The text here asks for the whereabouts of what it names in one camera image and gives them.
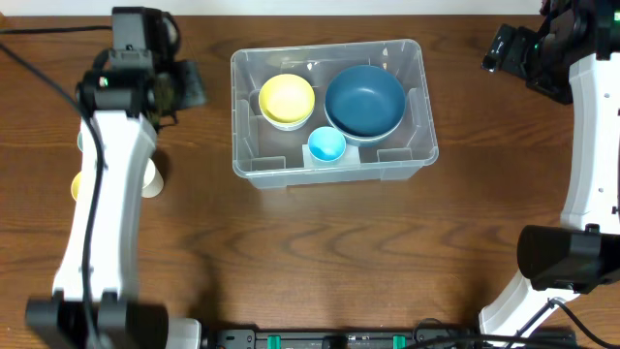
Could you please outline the cream white plastic cup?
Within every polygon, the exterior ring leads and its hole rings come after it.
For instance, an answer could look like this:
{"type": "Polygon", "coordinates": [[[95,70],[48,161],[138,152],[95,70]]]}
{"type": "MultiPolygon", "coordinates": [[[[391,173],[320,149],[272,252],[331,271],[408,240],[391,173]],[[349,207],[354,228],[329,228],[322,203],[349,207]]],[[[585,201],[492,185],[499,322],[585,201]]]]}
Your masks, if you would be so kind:
{"type": "Polygon", "coordinates": [[[142,181],[141,195],[144,198],[158,196],[164,188],[164,180],[152,159],[146,163],[142,181]]]}

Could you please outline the dark blue large bowl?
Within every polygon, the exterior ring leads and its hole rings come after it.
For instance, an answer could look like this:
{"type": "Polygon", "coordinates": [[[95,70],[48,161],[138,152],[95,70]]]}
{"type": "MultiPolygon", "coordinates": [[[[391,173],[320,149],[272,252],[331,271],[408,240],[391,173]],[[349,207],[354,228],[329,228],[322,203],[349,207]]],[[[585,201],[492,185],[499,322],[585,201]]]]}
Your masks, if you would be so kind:
{"type": "Polygon", "coordinates": [[[349,134],[337,127],[335,127],[335,130],[343,135],[347,144],[357,146],[357,147],[371,147],[371,146],[378,145],[379,143],[385,141],[393,133],[393,131],[390,130],[379,136],[362,137],[362,136],[355,136],[355,135],[349,134]]]}

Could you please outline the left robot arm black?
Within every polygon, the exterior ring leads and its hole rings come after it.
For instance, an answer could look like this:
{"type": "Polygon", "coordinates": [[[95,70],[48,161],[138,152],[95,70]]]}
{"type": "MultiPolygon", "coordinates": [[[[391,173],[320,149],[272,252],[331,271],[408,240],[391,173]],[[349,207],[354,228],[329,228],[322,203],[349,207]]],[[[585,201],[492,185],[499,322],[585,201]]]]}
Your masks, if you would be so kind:
{"type": "Polygon", "coordinates": [[[177,60],[166,12],[116,7],[112,45],[78,83],[81,178],[69,242],[27,326],[50,348],[197,348],[202,327],[138,298],[143,178],[165,117],[206,101],[196,63],[177,60]]]}

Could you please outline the yellow small bowl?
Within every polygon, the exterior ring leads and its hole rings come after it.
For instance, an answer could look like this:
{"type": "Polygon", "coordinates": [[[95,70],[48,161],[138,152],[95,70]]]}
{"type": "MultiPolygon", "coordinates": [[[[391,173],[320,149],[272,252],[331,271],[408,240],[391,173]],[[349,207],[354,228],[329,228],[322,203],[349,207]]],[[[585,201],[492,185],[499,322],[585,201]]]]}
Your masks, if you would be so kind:
{"type": "Polygon", "coordinates": [[[259,107],[263,115],[280,122],[295,122],[310,116],[315,102],[311,84],[293,74],[270,78],[259,93],[259,107]]]}

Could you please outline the yellow plastic cup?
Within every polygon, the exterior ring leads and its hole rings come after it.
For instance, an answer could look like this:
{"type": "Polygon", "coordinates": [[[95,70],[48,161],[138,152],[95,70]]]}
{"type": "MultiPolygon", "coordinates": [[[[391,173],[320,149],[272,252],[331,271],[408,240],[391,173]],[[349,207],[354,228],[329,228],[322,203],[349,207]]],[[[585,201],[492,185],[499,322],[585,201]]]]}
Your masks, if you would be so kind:
{"type": "Polygon", "coordinates": [[[80,182],[81,182],[81,173],[77,173],[71,183],[71,187],[70,187],[70,191],[71,191],[71,195],[72,198],[77,201],[78,200],[78,194],[79,194],[79,188],[80,188],[80,182]]]}

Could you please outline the white small bowl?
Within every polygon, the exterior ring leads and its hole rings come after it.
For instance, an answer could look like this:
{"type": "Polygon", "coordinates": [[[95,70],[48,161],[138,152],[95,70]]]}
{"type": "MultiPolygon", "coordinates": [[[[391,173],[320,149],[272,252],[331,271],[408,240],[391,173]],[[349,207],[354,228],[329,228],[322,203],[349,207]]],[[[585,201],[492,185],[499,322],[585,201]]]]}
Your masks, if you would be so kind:
{"type": "Polygon", "coordinates": [[[291,132],[291,131],[298,130],[306,124],[306,120],[301,120],[295,123],[280,123],[280,122],[276,122],[276,121],[269,119],[267,122],[270,123],[276,129],[280,131],[285,131],[285,132],[291,132]]]}

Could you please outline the green plastic cup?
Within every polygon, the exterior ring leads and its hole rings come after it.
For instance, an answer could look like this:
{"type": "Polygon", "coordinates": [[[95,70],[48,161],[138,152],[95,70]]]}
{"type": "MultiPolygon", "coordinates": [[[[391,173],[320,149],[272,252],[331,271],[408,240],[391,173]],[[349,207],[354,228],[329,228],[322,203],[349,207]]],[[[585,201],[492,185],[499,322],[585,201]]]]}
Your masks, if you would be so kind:
{"type": "Polygon", "coordinates": [[[82,133],[79,132],[77,135],[77,148],[79,151],[83,151],[83,142],[82,142],[82,133]]]}

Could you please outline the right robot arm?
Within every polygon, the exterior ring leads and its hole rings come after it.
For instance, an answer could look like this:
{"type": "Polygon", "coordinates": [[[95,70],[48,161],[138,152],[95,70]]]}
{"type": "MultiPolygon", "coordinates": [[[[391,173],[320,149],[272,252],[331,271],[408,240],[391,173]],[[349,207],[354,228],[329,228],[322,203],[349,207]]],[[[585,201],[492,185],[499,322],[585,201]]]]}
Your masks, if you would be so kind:
{"type": "Polygon", "coordinates": [[[619,279],[619,1],[542,2],[538,31],[502,25],[482,60],[573,106],[567,199],[557,227],[528,225],[518,271],[479,314],[480,344],[543,347],[557,308],[619,279]]]}

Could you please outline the light blue plastic cup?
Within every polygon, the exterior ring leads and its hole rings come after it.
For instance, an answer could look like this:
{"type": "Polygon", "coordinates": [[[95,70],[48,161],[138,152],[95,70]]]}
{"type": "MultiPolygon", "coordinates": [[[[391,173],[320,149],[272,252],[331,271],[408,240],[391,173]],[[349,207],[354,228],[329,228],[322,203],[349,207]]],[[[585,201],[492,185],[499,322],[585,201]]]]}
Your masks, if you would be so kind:
{"type": "Polygon", "coordinates": [[[323,126],[309,135],[307,145],[314,157],[329,162],[337,160],[344,153],[347,142],[334,128],[323,126]]]}

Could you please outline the light blue small bowl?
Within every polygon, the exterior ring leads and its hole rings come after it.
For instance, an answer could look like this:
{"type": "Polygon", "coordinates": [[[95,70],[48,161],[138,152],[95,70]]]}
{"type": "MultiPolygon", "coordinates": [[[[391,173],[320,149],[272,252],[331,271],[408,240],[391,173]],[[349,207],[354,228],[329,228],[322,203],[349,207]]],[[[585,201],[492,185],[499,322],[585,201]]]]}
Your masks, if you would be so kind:
{"type": "Polygon", "coordinates": [[[303,127],[306,122],[310,119],[310,116],[306,116],[300,120],[297,120],[295,122],[280,122],[280,121],[276,121],[270,117],[265,117],[265,120],[267,122],[269,122],[273,127],[275,127],[278,130],[281,131],[294,131],[297,130],[301,127],[303,127]]]}

